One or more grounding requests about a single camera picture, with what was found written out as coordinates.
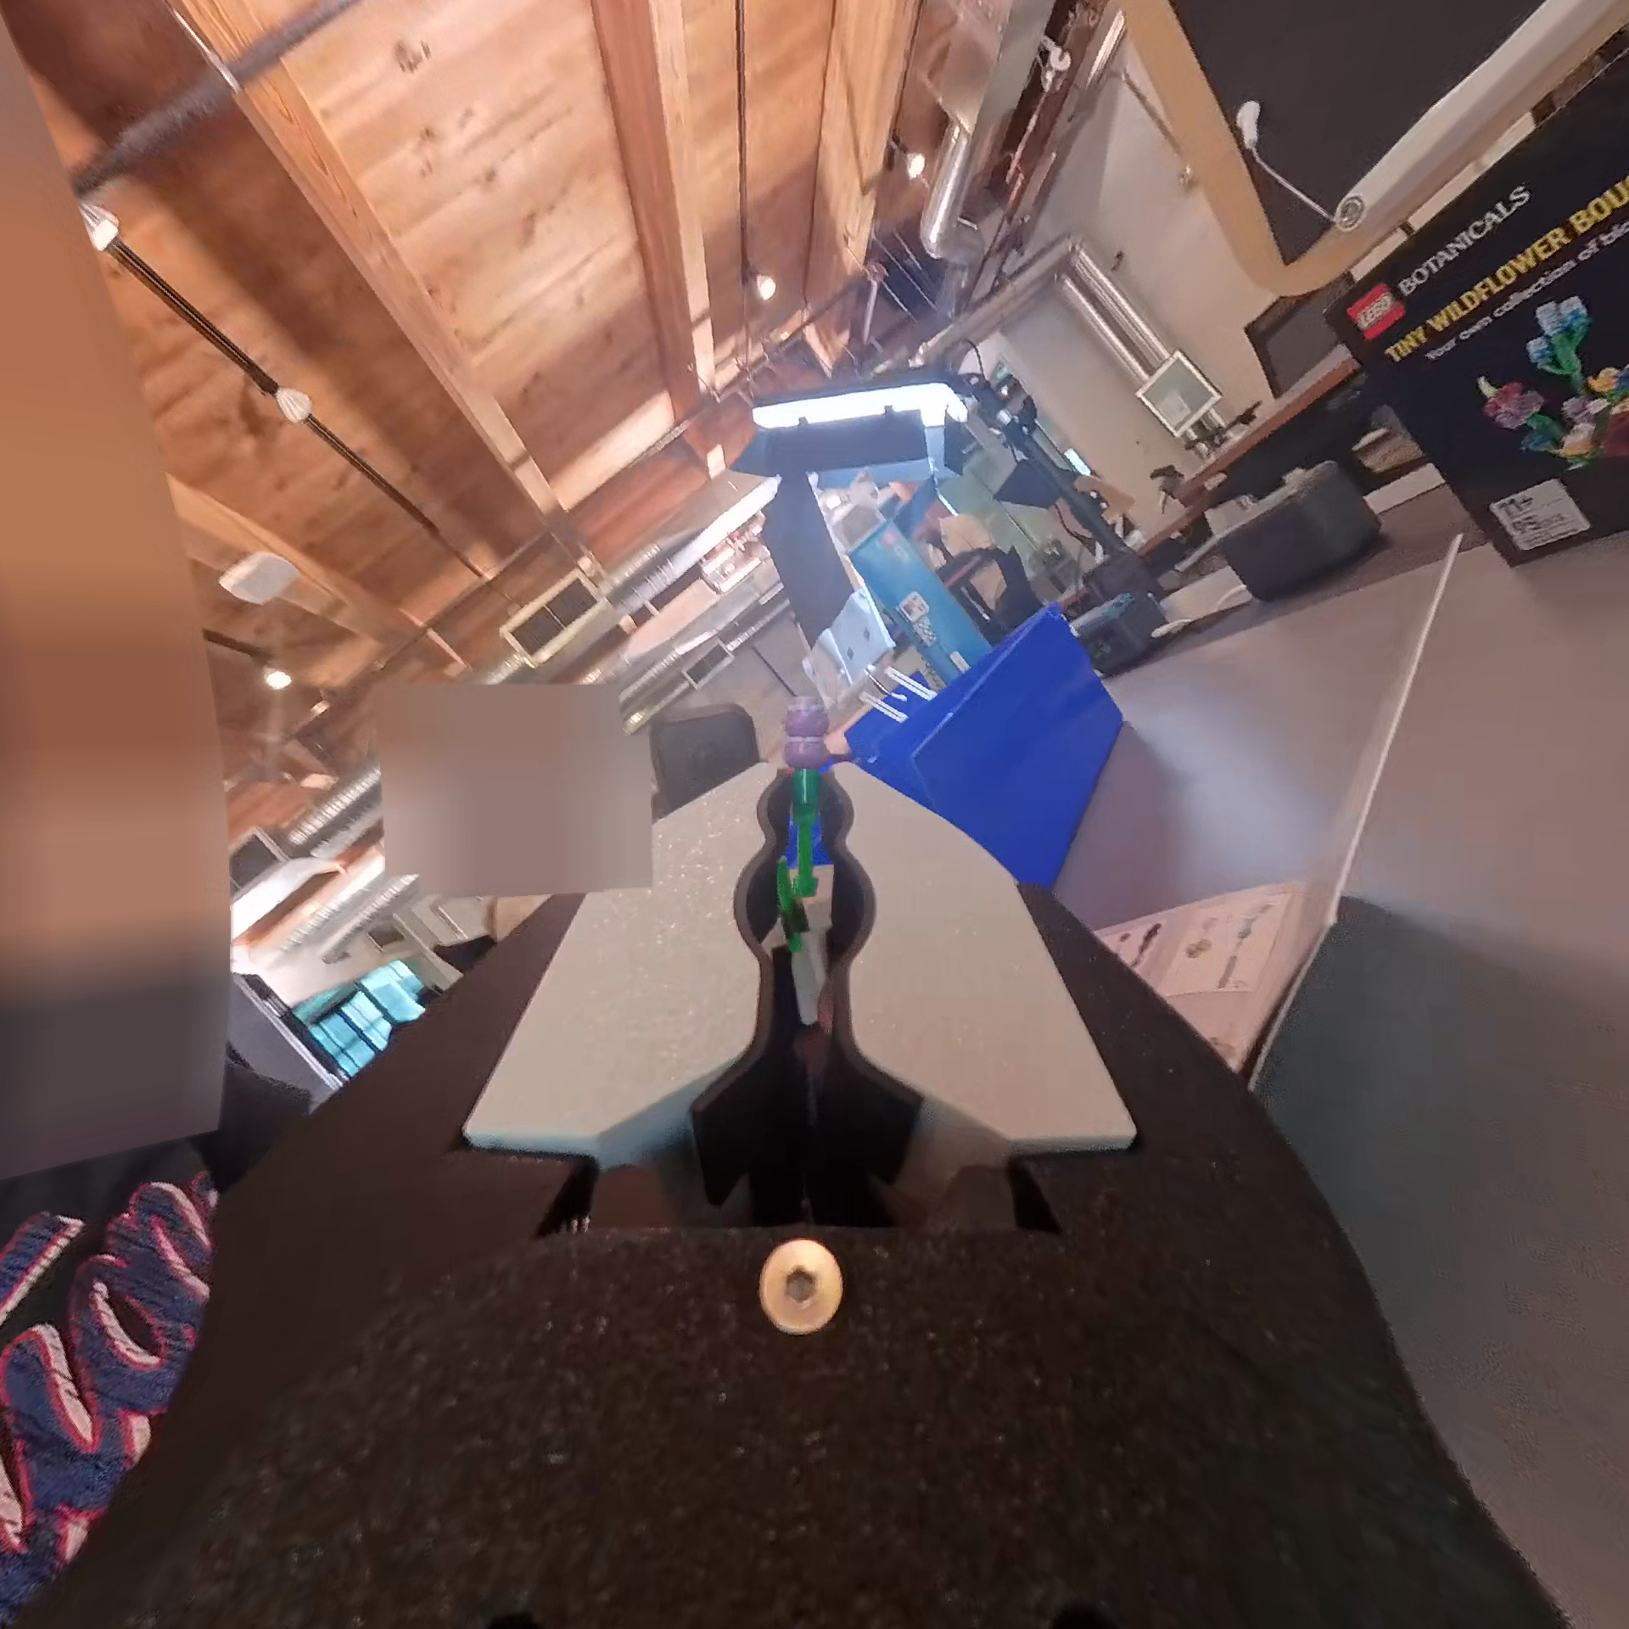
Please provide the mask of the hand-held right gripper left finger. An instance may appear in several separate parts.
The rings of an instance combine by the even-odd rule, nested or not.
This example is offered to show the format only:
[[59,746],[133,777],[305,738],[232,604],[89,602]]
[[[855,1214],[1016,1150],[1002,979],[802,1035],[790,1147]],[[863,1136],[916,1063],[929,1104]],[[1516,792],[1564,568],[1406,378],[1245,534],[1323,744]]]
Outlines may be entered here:
[[469,1147],[648,1170],[690,1223],[760,1223],[787,1186],[788,979],[749,906],[768,763],[653,826],[646,887],[593,892],[464,1118]]

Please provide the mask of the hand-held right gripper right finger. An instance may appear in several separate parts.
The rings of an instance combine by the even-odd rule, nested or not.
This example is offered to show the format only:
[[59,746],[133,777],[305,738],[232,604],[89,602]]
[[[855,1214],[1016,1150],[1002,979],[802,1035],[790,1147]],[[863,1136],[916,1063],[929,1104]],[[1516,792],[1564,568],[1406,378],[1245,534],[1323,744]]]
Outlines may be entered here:
[[1121,1153],[1136,1126],[1019,885],[853,763],[827,773],[831,1026],[821,1157],[856,1203],[926,1220],[972,1170]]

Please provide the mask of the green stem brick piece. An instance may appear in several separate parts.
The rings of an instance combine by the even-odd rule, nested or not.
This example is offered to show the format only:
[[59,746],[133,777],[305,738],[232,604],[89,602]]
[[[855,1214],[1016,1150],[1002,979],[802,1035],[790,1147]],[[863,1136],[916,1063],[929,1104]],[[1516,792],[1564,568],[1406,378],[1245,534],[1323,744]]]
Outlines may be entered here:
[[778,921],[792,970],[821,985],[829,967],[833,916],[829,867],[816,863],[821,772],[814,766],[792,768],[788,794],[787,846],[777,863]]

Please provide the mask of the black desk lamp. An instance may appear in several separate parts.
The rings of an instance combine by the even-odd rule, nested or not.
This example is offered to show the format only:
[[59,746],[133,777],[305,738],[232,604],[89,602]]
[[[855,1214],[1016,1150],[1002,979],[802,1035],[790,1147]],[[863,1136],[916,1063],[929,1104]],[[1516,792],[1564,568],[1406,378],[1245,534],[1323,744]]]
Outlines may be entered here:
[[945,369],[848,380],[758,400],[731,471],[766,478],[761,539],[807,648],[833,634],[865,578],[851,558],[885,527],[882,490],[948,471],[946,432],[973,386]]

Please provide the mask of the grey desk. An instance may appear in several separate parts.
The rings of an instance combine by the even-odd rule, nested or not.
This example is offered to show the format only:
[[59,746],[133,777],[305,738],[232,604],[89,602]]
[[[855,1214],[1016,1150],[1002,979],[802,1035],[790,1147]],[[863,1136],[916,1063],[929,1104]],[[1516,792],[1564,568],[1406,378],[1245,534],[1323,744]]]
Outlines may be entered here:
[[1250,1084],[1572,1625],[1627,1617],[1625,658],[1625,537],[1467,537]]

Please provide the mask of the wooden background desk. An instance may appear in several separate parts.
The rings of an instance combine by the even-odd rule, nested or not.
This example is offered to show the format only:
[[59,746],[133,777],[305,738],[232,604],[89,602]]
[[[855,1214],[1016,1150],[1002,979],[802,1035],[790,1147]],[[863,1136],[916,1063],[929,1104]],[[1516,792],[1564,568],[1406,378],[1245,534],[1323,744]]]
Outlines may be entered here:
[[1163,498],[1157,524],[1150,529],[1138,527],[1130,539],[1131,549],[1136,554],[1146,554],[1191,527],[1196,519],[1202,519],[1211,493],[1225,485],[1228,473],[1238,461],[1282,434],[1286,427],[1313,413],[1326,398],[1362,374],[1364,366],[1359,357],[1343,344],[1337,344],[1313,369],[1294,380],[1284,393],[1262,403],[1250,422],[1236,432],[1230,432],[1216,449],[1206,453],[1192,471],[1182,471]]

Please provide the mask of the ceiling air vent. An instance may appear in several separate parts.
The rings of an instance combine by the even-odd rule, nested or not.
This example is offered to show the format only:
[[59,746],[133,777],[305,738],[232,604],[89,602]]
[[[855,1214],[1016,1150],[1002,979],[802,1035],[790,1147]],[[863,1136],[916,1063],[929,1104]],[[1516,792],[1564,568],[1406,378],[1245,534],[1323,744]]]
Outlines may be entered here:
[[598,637],[615,621],[615,607],[602,583],[576,568],[510,614],[498,636],[525,665],[539,668],[576,641]]

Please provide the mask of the blue storage bin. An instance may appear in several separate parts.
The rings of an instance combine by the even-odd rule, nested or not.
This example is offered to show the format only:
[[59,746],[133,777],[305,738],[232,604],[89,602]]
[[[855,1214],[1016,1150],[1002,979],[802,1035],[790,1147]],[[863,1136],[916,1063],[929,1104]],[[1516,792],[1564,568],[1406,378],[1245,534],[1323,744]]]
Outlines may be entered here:
[[873,778],[958,828],[1023,885],[1055,885],[1123,731],[1068,621],[1043,607],[921,697],[887,692],[844,729]]

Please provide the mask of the blue printed carton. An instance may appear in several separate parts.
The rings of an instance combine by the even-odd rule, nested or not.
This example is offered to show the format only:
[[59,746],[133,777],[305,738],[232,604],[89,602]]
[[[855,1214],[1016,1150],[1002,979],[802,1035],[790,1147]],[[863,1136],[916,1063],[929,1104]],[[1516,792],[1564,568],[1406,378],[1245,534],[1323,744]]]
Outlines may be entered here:
[[875,605],[950,687],[990,654],[992,643],[914,541],[936,502],[936,483],[928,480],[906,502],[851,502],[838,525],[846,559]]

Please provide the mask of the instruction booklet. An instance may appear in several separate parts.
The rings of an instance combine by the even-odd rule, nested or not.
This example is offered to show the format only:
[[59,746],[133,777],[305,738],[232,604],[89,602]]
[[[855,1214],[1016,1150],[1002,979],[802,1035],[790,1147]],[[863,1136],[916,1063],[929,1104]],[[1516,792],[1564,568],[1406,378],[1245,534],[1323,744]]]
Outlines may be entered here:
[[1333,928],[1465,542],[1109,682],[1123,722],[1053,892],[1250,1084]]

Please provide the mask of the black device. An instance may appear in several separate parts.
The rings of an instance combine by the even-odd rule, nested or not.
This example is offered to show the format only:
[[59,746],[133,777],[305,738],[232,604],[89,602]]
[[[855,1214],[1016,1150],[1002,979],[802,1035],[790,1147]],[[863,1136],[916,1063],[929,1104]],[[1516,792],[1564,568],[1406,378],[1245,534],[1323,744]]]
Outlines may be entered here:
[[1287,600],[1370,554],[1381,517],[1345,466],[1326,458],[1289,473],[1216,539],[1253,600]]

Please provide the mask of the black product box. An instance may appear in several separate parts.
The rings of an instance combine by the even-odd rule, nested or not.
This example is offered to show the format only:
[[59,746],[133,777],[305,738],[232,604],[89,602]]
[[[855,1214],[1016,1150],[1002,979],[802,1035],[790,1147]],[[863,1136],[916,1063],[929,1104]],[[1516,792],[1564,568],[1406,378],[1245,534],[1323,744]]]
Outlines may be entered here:
[[1625,537],[1625,52],[1325,318],[1505,559]]

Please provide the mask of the silver ceiling air duct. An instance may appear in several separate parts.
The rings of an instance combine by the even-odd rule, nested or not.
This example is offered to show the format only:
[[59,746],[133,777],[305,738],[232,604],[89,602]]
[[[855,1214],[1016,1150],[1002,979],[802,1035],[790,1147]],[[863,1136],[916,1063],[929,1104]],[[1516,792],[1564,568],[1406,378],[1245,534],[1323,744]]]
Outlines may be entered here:
[[926,1],[916,55],[945,130],[917,220],[928,257],[970,271],[984,251],[967,213],[973,181],[1038,72],[1050,1]]

